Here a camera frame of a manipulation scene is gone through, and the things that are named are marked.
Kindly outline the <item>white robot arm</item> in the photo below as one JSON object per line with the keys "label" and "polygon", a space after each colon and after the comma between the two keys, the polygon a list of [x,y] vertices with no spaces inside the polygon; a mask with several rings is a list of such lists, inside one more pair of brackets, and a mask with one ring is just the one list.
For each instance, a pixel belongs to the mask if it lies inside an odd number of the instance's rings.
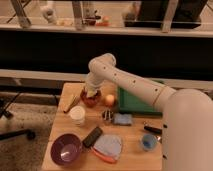
{"label": "white robot arm", "polygon": [[110,53],[93,58],[88,67],[87,89],[97,90],[108,80],[163,114],[162,171],[213,171],[213,100],[208,95],[122,71]]}

